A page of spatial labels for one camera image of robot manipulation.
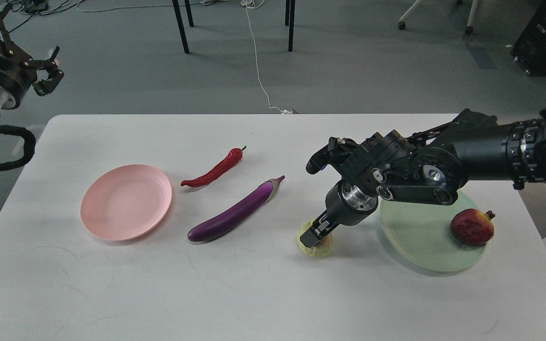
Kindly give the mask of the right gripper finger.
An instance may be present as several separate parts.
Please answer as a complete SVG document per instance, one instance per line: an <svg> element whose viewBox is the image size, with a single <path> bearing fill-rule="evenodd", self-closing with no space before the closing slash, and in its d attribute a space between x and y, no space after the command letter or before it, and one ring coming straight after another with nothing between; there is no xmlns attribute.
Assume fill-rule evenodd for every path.
<svg viewBox="0 0 546 341"><path fill-rule="evenodd" d="M315 247L321 241L318 223L303 223L300 229L300 245L305 248Z"/></svg>
<svg viewBox="0 0 546 341"><path fill-rule="evenodd" d="M329 218L327 211L324 211L313 221L312 233L316 237L326 237L336 227L337 227L337 223L334 222L331 218Z"/></svg>

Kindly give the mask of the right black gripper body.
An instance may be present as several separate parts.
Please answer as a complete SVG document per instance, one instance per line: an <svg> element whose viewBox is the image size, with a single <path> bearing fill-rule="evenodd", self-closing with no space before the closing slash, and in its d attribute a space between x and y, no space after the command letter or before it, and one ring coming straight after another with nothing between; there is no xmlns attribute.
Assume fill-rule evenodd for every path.
<svg viewBox="0 0 546 341"><path fill-rule="evenodd" d="M377 209L377 196L367 196L356 185L340 180L326 194L325 221L328 224L355 226Z"/></svg>

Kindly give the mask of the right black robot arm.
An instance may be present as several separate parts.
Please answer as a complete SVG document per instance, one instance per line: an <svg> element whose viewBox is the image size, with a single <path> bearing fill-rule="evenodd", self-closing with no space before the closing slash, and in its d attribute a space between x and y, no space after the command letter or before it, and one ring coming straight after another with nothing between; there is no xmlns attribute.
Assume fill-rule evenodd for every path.
<svg viewBox="0 0 546 341"><path fill-rule="evenodd" d="M306 164L310 174L331 165L340 181L326 210L299 241L314 247L337 226L354 226L378 200L450 206L471 180L546 183L546 109L539 118L499 125L497 118L463 110L451 122L405 138L396 130L364 142L331 137Z"/></svg>

